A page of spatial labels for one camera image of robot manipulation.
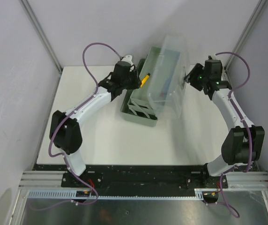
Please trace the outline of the yellow handled screwdriver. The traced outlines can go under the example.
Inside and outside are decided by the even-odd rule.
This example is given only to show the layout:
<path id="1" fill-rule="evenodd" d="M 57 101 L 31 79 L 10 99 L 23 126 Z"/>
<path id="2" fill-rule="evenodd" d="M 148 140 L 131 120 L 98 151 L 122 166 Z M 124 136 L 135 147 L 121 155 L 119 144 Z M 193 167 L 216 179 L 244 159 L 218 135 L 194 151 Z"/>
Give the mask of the yellow handled screwdriver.
<path id="1" fill-rule="evenodd" d="M 140 85 L 140 87 L 143 87 L 144 84 L 146 83 L 146 81 L 147 81 L 149 78 L 150 78 L 150 73 L 147 73 L 147 74 L 145 75 L 145 77 L 141 80 L 141 85 Z"/>

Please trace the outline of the green toolbox with clear lid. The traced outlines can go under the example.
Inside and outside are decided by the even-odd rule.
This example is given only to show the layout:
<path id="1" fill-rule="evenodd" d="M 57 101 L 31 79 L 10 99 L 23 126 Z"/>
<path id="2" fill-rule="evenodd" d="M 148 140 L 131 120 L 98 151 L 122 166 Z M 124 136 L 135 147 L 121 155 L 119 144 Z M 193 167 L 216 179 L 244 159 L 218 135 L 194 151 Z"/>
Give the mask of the green toolbox with clear lid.
<path id="1" fill-rule="evenodd" d="M 126 92 L 120 112 L 124 120 L 154 127 L 159 119 L 179 118 L 186 88 L 184 77 L 190 71 L 187 41 L 169 34 L 160 45 L 152 46 L 137 66 L 145 84 Z"/>

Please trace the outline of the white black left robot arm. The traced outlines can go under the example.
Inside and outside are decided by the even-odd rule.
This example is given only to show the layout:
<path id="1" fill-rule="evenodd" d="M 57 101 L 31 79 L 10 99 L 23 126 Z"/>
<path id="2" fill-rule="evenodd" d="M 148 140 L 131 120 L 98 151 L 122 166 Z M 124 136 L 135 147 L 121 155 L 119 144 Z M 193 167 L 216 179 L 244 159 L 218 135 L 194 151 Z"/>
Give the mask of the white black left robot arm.
<path id="1" fill-rule="evenodd" d="M 141 81 L 132 56 L 127 55 L 115 64 L 114 70 L 106 78 L 97 83 L 90 96 L 64 112 L 57 110 L 53 113 L 49 153 L 53 145 L 59 148 L 59 155 L 64 157 L 68 170 L 73 172 L 71 182 L 77 187 L 85 186 L 88 181 L 84 173 L 86 165 L 80 153 L 83 142 L 81 127 L 84 121 L 120 96 L 123 90 L 134 90 L 140 86 Z"/>

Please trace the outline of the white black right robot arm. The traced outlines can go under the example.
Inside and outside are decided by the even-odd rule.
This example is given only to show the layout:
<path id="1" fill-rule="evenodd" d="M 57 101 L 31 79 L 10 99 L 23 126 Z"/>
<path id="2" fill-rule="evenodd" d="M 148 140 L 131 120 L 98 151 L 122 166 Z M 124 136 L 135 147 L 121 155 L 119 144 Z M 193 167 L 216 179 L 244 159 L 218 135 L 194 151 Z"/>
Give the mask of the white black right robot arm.
<path id="1" fill-rule="evenodd" d="M 221 155 L 207 163 L 206 173 L 200 176 L 205 188 L 217 183 L 217 176 L 238 169 L 247 173 L 252 163 L 259 160 L 265 130 L 256 126 L 238 104 L 233 88 L 222 79 L 222 62 L 210 56 L 204 64 L 197 63 L 184 80 L 205 95 L 217 106 L 228 128 L 228 134 L 221 146 Z"/>

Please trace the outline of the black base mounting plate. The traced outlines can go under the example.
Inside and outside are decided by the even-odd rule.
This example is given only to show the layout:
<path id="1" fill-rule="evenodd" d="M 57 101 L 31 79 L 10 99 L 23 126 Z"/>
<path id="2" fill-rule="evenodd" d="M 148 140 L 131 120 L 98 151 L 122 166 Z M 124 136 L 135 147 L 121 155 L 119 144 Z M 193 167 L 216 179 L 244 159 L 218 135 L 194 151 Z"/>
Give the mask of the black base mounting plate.
<path id="1" fill-rule="evenodd" d="M 210 176 L 205 165 L 88 165 L 80 179 L 94 188 L 113 183 L 228 188 L 226 177 Z"/>

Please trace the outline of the aluminium frame post right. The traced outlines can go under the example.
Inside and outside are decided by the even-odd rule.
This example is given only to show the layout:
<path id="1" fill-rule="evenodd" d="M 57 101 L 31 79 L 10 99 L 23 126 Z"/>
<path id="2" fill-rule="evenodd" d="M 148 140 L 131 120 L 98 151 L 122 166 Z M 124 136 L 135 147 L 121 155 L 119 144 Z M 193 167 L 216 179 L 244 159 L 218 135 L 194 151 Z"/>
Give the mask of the aluminium frame post right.
<path id="1" fill-rule="evenodd" d="M 248 19 L 238 41 L 236 42 L 232 52 L 239 54 L 245 45 L 247 39 L 249 38 L 252 30 L 254 29 L 256 23 L 260 19 L 262 13 L 264 12 L 266 6 L 268 5 L 268 0 L 259 0 L 254 11 L 252 12 L 250 18 Z"/>

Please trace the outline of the aluminium frame post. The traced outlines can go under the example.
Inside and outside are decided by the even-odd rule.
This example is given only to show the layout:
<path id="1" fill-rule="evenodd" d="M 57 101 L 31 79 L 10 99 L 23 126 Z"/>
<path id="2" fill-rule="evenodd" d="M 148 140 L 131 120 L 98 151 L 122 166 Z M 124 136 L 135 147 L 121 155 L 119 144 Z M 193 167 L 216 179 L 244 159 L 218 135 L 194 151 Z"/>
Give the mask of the aluminium frame post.
<path id="1" fill-rule="evenodd" d="M 47 54 L 49 55 L 53 65 L 56 67 L 59 74 L 62 74 L 63 67 L 61 66 L 55 51 L 53 50 L 51 43 L 49 42 L 43 27 L 41 26 L 34 10 L 32 9 L 28 0 L 19 0 L 26 16 L 28 17 L 30 23 L 32 24 L 38 38 L 40 39 L 43 47 L 45 48 Z"/>
<path id="2" fill-rule="evenodd" d="M 250 18 L 248 19 L 238 41 L 236 42 L 232 52 L 239 54 L 245 45 L 247 39 L 249 38 L 252 30 L 254 29 L 256 23 L 260 19 L 262 13 L 264 12 L 266 6 L 268 5 L 268 0 L 259 0 L 254 11 L 252 12 Z"/>

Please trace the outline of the aluminium frame post left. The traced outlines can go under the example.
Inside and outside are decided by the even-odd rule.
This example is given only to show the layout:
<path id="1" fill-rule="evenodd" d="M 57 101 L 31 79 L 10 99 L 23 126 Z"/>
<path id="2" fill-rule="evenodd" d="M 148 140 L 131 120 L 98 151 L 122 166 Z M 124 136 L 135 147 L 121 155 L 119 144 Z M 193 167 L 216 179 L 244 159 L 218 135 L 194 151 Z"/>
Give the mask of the aluminium frame post left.
<path id="1" fill-rule="evenodd" d="M 34 10 L 32 9 L 28 0 L 19 0 L 26 16 L 28 17 L 30 23 L 32 24 L 38 38 L 40 39 L 43 47 L 45 48 L 47 54 L 49 55 L 53 65 L 56 67 L 59 74 L 62 74 L 63 67 L 61 66 L 55 51 L 53 50 L 51 43 L 49 42 L 43 27 L 41 26 Z"/>

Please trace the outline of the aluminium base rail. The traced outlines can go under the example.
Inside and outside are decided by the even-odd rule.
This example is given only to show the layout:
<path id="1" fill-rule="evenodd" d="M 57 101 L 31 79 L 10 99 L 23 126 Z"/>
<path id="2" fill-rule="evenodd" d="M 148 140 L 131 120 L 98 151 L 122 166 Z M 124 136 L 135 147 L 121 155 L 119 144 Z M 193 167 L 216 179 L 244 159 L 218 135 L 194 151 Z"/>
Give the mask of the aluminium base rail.
<path id="1" fill-rule="evenodd" d="M 63 171 L 24 171 L 19 183 L 20 188 L 59 188 Z"/>

